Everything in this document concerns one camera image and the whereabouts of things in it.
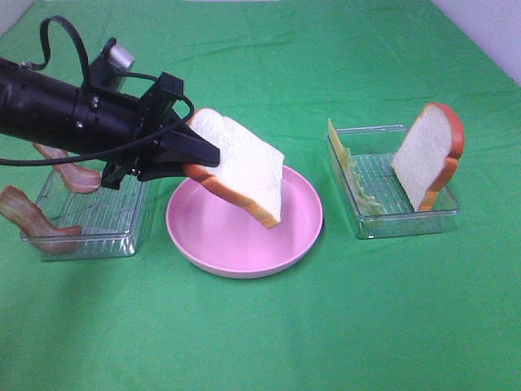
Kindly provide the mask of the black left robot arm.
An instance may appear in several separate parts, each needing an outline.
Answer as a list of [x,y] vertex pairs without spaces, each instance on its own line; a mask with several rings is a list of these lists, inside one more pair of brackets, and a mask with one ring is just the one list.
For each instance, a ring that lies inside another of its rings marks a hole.
[[183,80],[163,72],[140,98],[116,85],[121,73],[94,71],[89,89],[1,61],[1,132],[106,162],[102,187],[119,189],[125,175],[141,182],[184,174],[186,164],[216,167],[217,147],[188,125],[173,105],[186,102]]

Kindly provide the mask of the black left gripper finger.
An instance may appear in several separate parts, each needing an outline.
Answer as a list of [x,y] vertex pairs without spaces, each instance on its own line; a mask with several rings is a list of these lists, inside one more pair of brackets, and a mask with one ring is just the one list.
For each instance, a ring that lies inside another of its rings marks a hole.
[[139,159],[136,161],[137,178],[140,182],[149,182],[160,178],[185,177],[184,160],[152,161]]
[[220,150],[197,135],[184,122],[164,123],[160,141],[160,165],[166,168],[181,168],[185,164],[217,167]]

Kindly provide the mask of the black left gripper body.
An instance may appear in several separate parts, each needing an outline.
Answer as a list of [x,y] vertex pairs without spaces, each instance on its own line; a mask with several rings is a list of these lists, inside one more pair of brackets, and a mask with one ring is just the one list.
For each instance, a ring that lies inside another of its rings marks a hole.
[[179,121],[173,113],[173,105],[184,97],[184,81],[166,72],[161,73],[138,103],[138,123],[131,128],[130,139],[123,143],[124,149],[109,156],[103,173],[101,185],[118,190],[127,174],[137,177],[136,161],[150,159],[158,161],[161,137],[129,147],[159,130],[164,123]]

